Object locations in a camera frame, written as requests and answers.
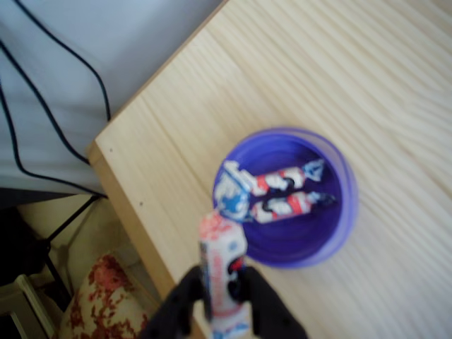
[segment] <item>wire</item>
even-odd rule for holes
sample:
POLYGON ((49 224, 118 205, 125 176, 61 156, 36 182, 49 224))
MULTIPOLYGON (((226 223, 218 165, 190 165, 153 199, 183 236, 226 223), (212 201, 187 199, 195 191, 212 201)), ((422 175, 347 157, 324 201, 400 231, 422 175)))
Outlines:
POLYGON ((32 172, 26 170, 24 168, 24 166, 22 165, 22 162, 20 161, 19 146, 18 146, 18 141, 17 141, 17 136, 16 136, 16 130, 14 129, 14 124, 13 124, 13 120, 11 118, 11 114, 9 112, 8 103, 6 102, 6 98, 5 98, 5 95, 4 95, 4 92, 3 92, 3 88, 1 86, 1 79, 0 79, 0 101, 1 101, 1 106, 3 107, 3 111, 5 113, 6 122, 8 124, 8 129, 9 129, 9 133, 11 135, 11 142, 13 144, 14 160, 16 161, 18 169, 23 174, 26 174, 29 177, 33 177, 33 178, 44 179, 44 180, 49 180, 51 182, 58 182, 60 184, 65 184, 65 185, 68 185, 68 186, 75 187, 76 189, 80 189, 81 191, 85 191, 85 192, 87 192, 89 194, 94 194, 96 196, 101 196, 103 198, 107 198, 107 196, 104 195, 104 194, 98 193, 98 192, 93 191, 91 189, 87 189, 86 187, 83 187, 81 185, 74 184, 73 182, 67 182, 66 180, 52 178, 52 177, 48 177, 46 175, 35 174, 35 173, 32 173, 32 172))
POLYGON ((105 111, 107 113, 107 121, 110 121, 110 119, 112 118, 111 113, 110 113, 110 105, 109 105, 109 101, 108 101, 108 96, 107 96, 107 90, 105 89, 105 85, 100 77, 100 75, 96 72, 96 70, 83 58, 81 57, 79 54, 77 54, 75 51, 73 51, 67 44, 65 44, 64 42, 62 42, 60 39, 58 39, 57 37, 55 37, 55 35, 53 35, 48 29, 46 29, 46 27, 38 20, 36 19, 36 17, 28 10, 27 7, 25 7, 19 0, 13 0, 17 6, 20 7, 20 9, 24 12, 24 14, 37 26, 39 27, 45 34, 47 34, 47 36, 54 40, 57 44, 59 44, 61 47, 63 47, 66 51, 68 51, 69 53, 71 53, 75 58, 77 58, 77 60, 79 60, 79 62, 81 62, 82 64, 84 64, 86 67, 88 67, 90 69, 90 71, 93 73, 93 75, 96 77, 99 85, 100 85, 100 89, 102 90, 102 95, 104 97, 104 102, 105 102, 105 111))
POLYGON ((12 63, 12 65, 17 70, 17 72, 19 72, 19 74, 22 76, 23 80, 25 80, 27 85, 30 87, 31 91, 33 91, 33 93, 36 95, 36 98, 38 99, 38 101, 42 105, 42 108, 44 109, 44 111, 46 112, 47 116, 49 117, 49 120, 52 123, 52 126, 54 127, 54 129, 56 131, 56 134, 58 134, 58 137, 60 138, 61 142, 66 146, 68 151, 71 152, 74 157, 76 157, 77 159, 83 161, 85 164, 89 165, 90 162, 88 161, 88 159, 86 157, 83 157, 79 152, 77 152, 72 147, 72 145, 67 141, 66 137, 63 134, 63 131, 60 129, 60 127, 59 127, 57 121, 55 120, 52 112, 50 112, 50 108, 47 105, 47 103, 45 102, 45 100, 42 97, 41 93, 36 88, 36 86, 33 84, 33 82, 30 80, 30 78, 28 78, 27 73, 24 72, 22 67, 20 67, 18 62, 14 59, 13 55, 8 51, 8 49, 6 48, 5 44, 1 40, 0 40, 0 48, 3 49, 4 54, 6 55, 8 60, 12 63))

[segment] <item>wooden table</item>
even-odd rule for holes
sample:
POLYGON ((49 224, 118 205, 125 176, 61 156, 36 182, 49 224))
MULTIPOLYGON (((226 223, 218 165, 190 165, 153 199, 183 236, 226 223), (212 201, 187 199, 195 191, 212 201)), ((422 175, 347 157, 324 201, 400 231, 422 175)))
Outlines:
POLYGON ((311 268, 251 264, 312 338, 452 338, 451 14, 448 0, 219 10, 90 149, 161 295, 198 263, 224 156, 260 129, 301 126, 350 161, 355 230, 311 268))

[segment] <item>floral cushion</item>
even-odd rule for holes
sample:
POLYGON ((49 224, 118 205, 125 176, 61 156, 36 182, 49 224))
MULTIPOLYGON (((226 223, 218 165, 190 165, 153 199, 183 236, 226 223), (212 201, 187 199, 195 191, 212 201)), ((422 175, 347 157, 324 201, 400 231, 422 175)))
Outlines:
POLYGON ((60 339, 137 338, 155 311, 111 254, 100 258, 63 315, 60 339))

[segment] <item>wrapped candy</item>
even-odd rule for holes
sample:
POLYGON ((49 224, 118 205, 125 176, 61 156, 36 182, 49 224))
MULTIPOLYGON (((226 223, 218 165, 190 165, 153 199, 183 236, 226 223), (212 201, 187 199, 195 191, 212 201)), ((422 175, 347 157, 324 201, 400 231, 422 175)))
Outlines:
POLYGON ((254 196, 265 196, 270 190, 287 191, 288 189, 300 189, 306 179, 315 182, 321 181, 323 166, 325 161, 317 159, 308 162, 302 167, 290 167, 277 172, 258 175, 253 177, 248 172, 242 170, 251 182, 251 193, 254 196))
POLYGON ((242 226, 216 210, 200 225, 204 310, 214 338, 236 338, 249 329, 249 314, 230 294, 245 269, 246 238, 242 226))
POLYGON ((297 192, 284 198, 272 198, 268 201, 259 201, 250 210, 250 216, 257 222, 279 221, 293 218, 311 212, 313 205, 330 205, 335 201, 334 196, 318 192, 297 192))
POLYGON ((219 182, 214 188, 213 198, 220 214, 226 218, 243 222, 248 214, 251 175, 239 171, 239 163, 226 160, 222 166, 219 182))

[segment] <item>purple bowl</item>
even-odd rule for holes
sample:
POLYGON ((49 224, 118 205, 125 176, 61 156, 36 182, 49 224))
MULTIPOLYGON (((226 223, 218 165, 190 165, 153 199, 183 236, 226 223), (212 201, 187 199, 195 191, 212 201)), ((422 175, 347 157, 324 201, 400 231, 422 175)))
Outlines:
MULTIPOLYGON (((243 224, 247 254, 261 263, 280 268, 314 265, 333 255, 344 244, 357 216, 358 190, 351 167, 339 150, 324 137, 304 129, 278 128, 252 134, 225 160, 235 160, 253 175, 302 166, 323 158, 322 181, 307 180, 303 191, 333 194, 337 202, 308 215, 259 224, 243 224)), ((218 171, 214 188, 220 178, 218 171)), ((256 200, 251 199, 252 206, 256 200)))

